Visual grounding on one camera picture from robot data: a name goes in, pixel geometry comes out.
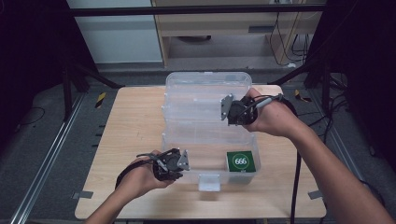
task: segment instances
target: gray carpet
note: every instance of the gray carpet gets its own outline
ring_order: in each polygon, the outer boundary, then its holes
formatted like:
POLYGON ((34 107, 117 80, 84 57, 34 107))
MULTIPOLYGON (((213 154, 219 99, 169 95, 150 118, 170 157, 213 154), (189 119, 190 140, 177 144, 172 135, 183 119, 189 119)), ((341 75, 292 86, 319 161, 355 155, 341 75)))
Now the gray carpet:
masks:
MULTIPOLYGON (((232 43, 234 45, 233 41, 235 40, 225 40, 226 43, 232 43)), ((210 44, 201 45, 200 50, 202 51, 205 51, 205 48, 213 48, 210 44)), ((264 46, 257 50, 261 51, 265 48, 264 46)), ((212 53, 209 49, 206 51, 206 55, 212 53)), ((243 64, 236 65, 238 67, 228 65, 222 67, 216 66, 216 61, 218 61, 218 64, 231 64, 233 60, 238 61, 238 59, 234 58, 234 54, 231 54, 233 57, 227 57, 227 54, 218 53, 219 57, 213 60, 213 62, 195 65, 196 61, 200 59, 194 58, 195 56, 191 55, 191 52, 188 50, 179 50, 171 54, 173 58, 170 60, 170 65, 167 68, 157 69, 156 71, 139 70, 117 74, 103 73, 103 75, 120 84, 163 85, 166 76, 170 72, 178 70, 177 57, 184 59, 182 60, 182 65, 179 67, 180 71, 194 69, 205 71, 245 71, 251 74, 254 83, 273 81, 290 71, 290 68, 287 67, 276 68, 274 62, 268 63, 266 68, 256 66, 256 59, 261 56, 264 59, 267 57, 268 52, 262 52, 260 56, 254 49, 249 50, 253 51, 251 52, 253 56, 249 57, 247 55, 248 51, 243 51, 245 52, 244 57, 252 60, 246 60, 243 64)), ((204 60, 205 54, 203 52, 197 55, 204 60)), ((30 220, 77 221, 74 216, 77 200, 72 199, 72 194, 82 190, 94 157, 96 145, 100 141, 100 133, 103 131, 102 125, 106 124, 109 111, 117 94, 117 90, 112 90, 91 78, 88 78, 88 80, 91 88, 85 93, 76 121, 73 123, 62 150, 35 202, 35 206, 29 216, 30 220), (94 108, 98 95, 103 91, 106 92, 106 98, 101 108, 94 108)), ((295 105, 298 113, 301 115, 300 118, 309 124, 319 119, 321 115, 314 103, 308 103, 294 98, 294 90, 296 89, 300 90, 303 97, 313 97, 310 95, 310 92, 304 89, 302 80, 304 80, 304 76, 299 76, 292 82, 286 83, 283 86, 283 91, 295 105)), ((339 93, 339 91, 332 91, 332 97, 339 93)), ((35 178, 41 162, 50 149, 56 133, 61 127, 64 117, 62 86, 55 86, 52 89, 39 93, 35 97, 34 106, 43 108, 45 114, 39 108, 32 109, 22 121, 22 123, 32 123, 22 125, 15 132, 7 144, 8 154, 1 158, 0 220, 3 220, 4 223, 7 223, 7 220, 12 217, 21 203, 25 192, 29 189, 32 180, 35 178)), ((368 144, 353 115, 353 111, 349 111, 347 105, 341 107, 333 114, 334 125, 332 128, 340 134, 348 153, 359 167, 364 180, 378 190, 385 200, 386 208, 396 218, 396 198, 393 193, 393 190, 396 189, 396 174, 392 172, 380 155, 378 157, 372 157, 370 155, 368 144)), ((313 129, 318 134, 323 134, 325 128, 326 124, 324 122, 313 126, 313 129)), ((331 150, 336 152, 336 144, 330 137, 328 137, 327 145, 331 150)), ((319 220, 317 219, 298 220, 298 223, 318 222, 319 220)), ((272 219, 268 223, 285 223, 285 220, 272 219)), ((333 223, 330 214, 325 217, 324 223, 333 223)))

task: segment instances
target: stacked plastic container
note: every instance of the stacked plastic container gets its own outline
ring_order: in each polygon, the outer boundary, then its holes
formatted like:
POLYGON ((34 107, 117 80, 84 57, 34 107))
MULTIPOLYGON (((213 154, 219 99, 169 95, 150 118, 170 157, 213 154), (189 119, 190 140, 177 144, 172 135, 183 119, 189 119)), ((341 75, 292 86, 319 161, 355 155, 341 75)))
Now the stacked plastic container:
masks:
POLYGON ((220 101, 230 93, 240 100, 251 87, 246 73, 172 73, 166 79, 163 151, 187 149, 191 169, 178 183, 196 183, 201 191, 221 184, 248 184, 261 169, 256 136, 221 120, 220 101), (230 172, 227 152, 251 151, 256 172, 230 172))

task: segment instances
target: wooden table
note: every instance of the wooden table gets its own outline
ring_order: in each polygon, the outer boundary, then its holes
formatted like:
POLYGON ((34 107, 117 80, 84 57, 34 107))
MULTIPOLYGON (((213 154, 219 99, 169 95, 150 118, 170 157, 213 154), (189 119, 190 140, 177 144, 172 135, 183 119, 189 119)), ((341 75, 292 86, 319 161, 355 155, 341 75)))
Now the wooden table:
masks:
MULTIPOLYGON (((255 86, 262 94, 278 94, 278 86, 255 86)), ((118 174, 139 153, 161 150, 164 120, 164 86, 129 87, 119 90, 99 148, 94 157, 77 218, 88 217, 114 190, 118 174)), ((201 192, 193 184, 155 189, 133 200, 121 211, 127 219, 272 218, 289 217, 296 149, 286 138, 257 133, 262 168, 250 184, 223 185, 221 192, 201 192)), ((321 199, 311 200, 315 179, 303 162, 297 196, 296 217, 324 217, 321 199)))

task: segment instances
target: green label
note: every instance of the green label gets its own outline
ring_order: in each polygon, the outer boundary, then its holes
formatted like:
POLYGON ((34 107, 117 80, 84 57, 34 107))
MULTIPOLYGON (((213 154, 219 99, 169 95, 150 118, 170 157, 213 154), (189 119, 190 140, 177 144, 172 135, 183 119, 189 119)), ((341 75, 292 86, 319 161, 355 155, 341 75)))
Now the green label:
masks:
POLYGON ((251 151, 227 152, 227 163, 230 172, 256 172, 251 151))

